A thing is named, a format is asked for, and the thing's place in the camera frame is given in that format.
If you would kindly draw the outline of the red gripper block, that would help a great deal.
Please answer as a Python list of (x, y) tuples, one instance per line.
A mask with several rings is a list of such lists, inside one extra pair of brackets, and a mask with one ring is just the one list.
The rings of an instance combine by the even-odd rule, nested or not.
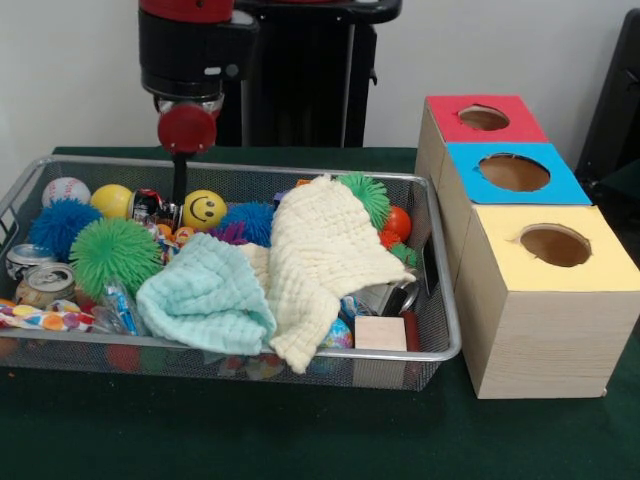
[(165, 150), (174, 154), (172, 202), (176, 205), (184, 204), (188, 154), (205, 152), (215, 144), (217, 118), (217, 111), (209, 112), (193, 103), (177, 104), (159, 116), (158, 139)]

